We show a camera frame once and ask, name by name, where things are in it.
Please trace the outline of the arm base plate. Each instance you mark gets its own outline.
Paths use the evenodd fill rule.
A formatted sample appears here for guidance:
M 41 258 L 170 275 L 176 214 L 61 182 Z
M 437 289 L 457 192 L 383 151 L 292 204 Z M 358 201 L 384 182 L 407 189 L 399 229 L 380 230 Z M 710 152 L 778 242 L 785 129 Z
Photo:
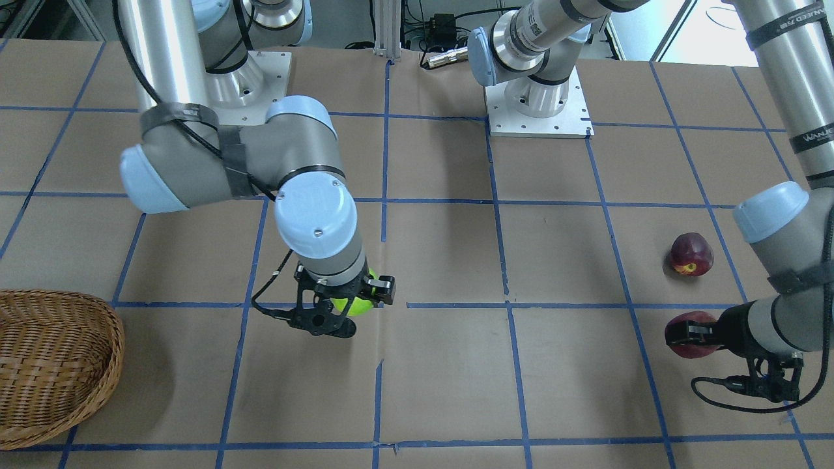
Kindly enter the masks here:
M 483 89 L 491 134 L 587 139 L 595 134 L 577 68 L 547 85 L 518 78 Z
M 247 61 L 224 74 L 205 74 L 209 107 L 226 126 L 257 126 L 288 93 L 292 53 L 250 51 Z

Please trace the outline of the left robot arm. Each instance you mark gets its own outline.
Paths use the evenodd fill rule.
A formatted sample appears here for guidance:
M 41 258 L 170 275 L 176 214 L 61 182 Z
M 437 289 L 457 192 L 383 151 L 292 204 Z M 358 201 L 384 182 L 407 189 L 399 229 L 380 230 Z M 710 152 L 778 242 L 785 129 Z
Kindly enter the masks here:
M 566 41 L 641 1 L 533 1 L 468 36 L 485 87 L 519 79 L 559 86 L 575 64 Z M 775 296 L 724 311 L 717 348 L 744 358 L 828 351 L 832 336 L 832 35 L 821 1 L 735 1 L 733 6 L 810 186 L 786 182 L 733 211 Z

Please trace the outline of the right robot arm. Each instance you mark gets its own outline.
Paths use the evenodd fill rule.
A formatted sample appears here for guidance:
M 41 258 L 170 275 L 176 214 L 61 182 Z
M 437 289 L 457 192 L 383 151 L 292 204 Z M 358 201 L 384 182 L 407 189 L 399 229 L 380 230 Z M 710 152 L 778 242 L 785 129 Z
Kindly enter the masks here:
M 122 152 L 123 187 L 147 214 L 260 193 L 322 297 L 390 305 L 394 279 L 367 264 L 338 133 L 318 100 L 273 95 L 248 40 L 298 44 L 304 1 L 114 1 L 137 80 L 142 143 Z

